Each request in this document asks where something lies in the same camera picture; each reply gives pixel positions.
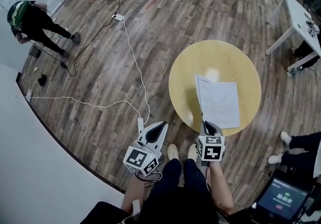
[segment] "document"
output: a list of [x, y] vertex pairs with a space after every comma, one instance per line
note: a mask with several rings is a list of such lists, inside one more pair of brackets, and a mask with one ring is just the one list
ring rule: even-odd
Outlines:
[[221, 129], [240, 127], [239, 100], [236, 82], [217, 82], [195, 75], [197, 98], [203, 120]]

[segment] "digital timer display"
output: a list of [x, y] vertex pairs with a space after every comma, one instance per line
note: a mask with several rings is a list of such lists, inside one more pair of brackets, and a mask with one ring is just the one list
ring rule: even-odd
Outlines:
[[306, 192], [274, 178], [257, 205], [290, 220], [306, 196]]

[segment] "wooden floor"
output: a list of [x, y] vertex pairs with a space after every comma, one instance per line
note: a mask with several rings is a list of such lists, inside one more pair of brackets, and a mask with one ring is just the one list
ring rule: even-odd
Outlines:
[[[247, 128], [227, 138], [222, 162], [237, 208], [248, 206], [256, 198], [274, 170], [274, 166], [267, 165], [267, 157], [283, 150], [279, 133], [285, 130], [309, 134], [319, 131], [321, 122], [321, 81], [308, 69], [294, 79], [286, 76], [286, 67], [295, 61], [287, 50], [298, 46], [301, 40], [293, 36], [270, 56], [264, 54], [289, 27], [285, 11], [279, 15], [279, 24], [265, 23], [266, 15], [279, 1], [120, 0], [119, 13], [125, 15], [131, 45], [148, 89], [148, 123], [170, 123], [164, 152], [170, 143], [175, 143], [183, 159], [197, 136], [176, 115], [168, 90], [171, 66], [184, 48], [200, 40], [222, 40], [237, 46], [254, 63], [262, 85], [261, 105]], [[57, 22], [82, 34], [81, 45], [70, 49], [71, 58], [66, 61], [71, 69], [74, 57], [109, 22], [117, 5], [118, 0], [69, 0], [60, 10]], [[69, 46], [62, 38], [58, 44]], [[38, 60], [29, 57], [21, 79], [23, 91], [31, 88], [34, 96], [72, 96], [97, 105], [126, 99], [146, 119], [144, 91], [122, 23], [114, 21], [104, 28], [78, 58], [76, 66], [77, 75], [70, 77], [48, 55], [42, 54]], [[33, 71], [35, 67], [39, 67], [37, 72]], [[313, 69], [321, 76], [318, 64]], [[37, 82], [41, 73], [48, 76], [44, 87]], [[69, 99], [33, 99], [32, 105], [81, 161], [127, 189], [130, 174], [122, 160], [137, 135], [134, 110], [127, 104], [102, 110]]]

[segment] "round wooden table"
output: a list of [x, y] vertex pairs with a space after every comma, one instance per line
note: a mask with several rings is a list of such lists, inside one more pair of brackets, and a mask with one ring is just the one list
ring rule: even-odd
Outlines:
[[170, 72], [172, 104], [180, 118], [199, 132], [202, 122], [195, 78], [198, 74], [212, 82], [236, 82], [240, 127], [223, 129], [224, 136], [235, 134], [255, 117], [261, 101], [261, 82], [251, 60], [237, 47], [218, 40], [204, 40], [185, 48]]

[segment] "helmet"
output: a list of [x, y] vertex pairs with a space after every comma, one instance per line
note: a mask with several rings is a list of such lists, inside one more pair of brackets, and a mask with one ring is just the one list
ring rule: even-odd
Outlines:
[[21, 28], [23, 16], [29, 6], [31, 6], [31, 2], [29, 1], [18, 1], [14, 3], [8, 11], [8, 23], [13, 27]]

